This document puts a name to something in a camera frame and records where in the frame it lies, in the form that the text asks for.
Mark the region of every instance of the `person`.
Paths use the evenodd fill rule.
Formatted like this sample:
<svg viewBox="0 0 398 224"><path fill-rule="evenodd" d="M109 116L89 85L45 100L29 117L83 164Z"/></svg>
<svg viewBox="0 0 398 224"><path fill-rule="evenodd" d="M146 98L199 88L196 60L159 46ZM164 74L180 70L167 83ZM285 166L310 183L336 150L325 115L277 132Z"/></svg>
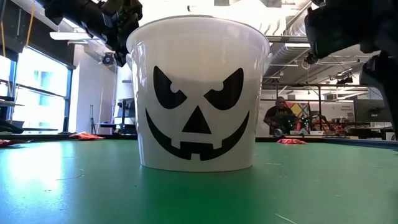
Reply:
<svg viewBox="0 0 398 224"><path fill-rule="evenodd" d="M287 107L285 98L279 96L276 99L275 106L271 107L267 111L266 116L264 117L264 122L269 125L269 134L271 136L274 135L275 129L279 128L280 125L277 124L273 120L273 118L275 118L276 116L286 116L286 115L294 116L294 113L289 107Z"/></svg>

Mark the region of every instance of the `table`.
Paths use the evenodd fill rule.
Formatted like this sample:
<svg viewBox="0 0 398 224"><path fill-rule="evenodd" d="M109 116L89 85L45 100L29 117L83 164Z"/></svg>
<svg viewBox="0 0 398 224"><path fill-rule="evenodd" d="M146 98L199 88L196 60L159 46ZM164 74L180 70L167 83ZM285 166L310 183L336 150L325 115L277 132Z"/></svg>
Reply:
<svg viewBox="0 0 398 224"><path fill-rule="evenodd" d="M132 140L1 149L0 223L398 223L398 152L256 146L251 168L218 173L142 167Z"/></svg>
<svg viewBox="0 0 398 224"><path fill-rule="evenodd" d="M350 128L348 132L352 135L359 136L360 139L368 139L368 138L380 138L382 140L391 140L387 139L388 132L394 132L393 127L368 127L368 128Z"/></svg>
<svg viewBox="0 0 398 224"><path fill-rule="evenodd" d="M285 135L285 137L287 138L295 138L295 139L321 139L321 138L340 138L340 139L358 139L357 136L323 136L323 135L304 135L304 136L300 136L300 135Z"/></svg>

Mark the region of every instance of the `white plastic bucket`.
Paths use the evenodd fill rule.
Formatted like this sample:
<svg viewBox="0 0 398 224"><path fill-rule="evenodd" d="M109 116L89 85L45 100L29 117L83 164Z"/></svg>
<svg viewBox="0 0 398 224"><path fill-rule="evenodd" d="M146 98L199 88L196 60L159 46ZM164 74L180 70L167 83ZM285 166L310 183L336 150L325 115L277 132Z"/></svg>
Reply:
<svg viewBox="0 0 398 224"><path fill-rule="evenodd" d="M250 167L269 42L210 16L148 23L127 40L141 164L189 172Z"/></svg>

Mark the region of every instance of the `robotic arm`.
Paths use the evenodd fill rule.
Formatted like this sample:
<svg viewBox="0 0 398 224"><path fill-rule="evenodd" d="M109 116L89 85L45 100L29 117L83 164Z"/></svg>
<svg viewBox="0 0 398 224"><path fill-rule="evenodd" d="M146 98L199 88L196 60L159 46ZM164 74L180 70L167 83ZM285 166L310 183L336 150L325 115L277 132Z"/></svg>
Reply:
<svg viewBox="0 0 398 224"><path fill-rule="evenodd" d="M360 82L382 93L398 131L398 0L312 0L305 18L308 42L315 63L338 50L359 44L361 51L380 50L363 65Z"/></svg>
<svg viewBox="0 0 398 224"><path fill-rule="evenodd" d="M69 19L90 37L100 38L115 51L119 66L126 63L126 41L130 33L139 27L142 4L139 0L108 0L98 3L92 0L36 0L45 9L45 16L55 24Z"/></svg>

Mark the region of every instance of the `orange bag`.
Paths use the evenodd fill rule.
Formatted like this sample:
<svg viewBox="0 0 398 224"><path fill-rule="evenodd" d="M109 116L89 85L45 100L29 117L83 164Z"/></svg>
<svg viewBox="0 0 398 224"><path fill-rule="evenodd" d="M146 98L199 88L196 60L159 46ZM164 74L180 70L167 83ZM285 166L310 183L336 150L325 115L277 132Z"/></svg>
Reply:
<svg viewBox="0 0 398 224"><path fill-rule="evenodd" d="M281 144L306 144L305 141L301 141L298 139L280 139L280 140L278 140L278 143L281 143Z"/></svg>
<svg viewBox="0 0 398 224"><path fill-rule="evenodd" d="M26 143L24 140L0 140L0 147L7 147L14 144Z"/></svg>
<svg viewBox="0 0 398 224"><path fill-rule="evenodd" d="M104 137L99 137L95 134L88 134L86 132L72 134L69 137L77 137L79 140L97 140L97 139L104 139Z"/></svg>

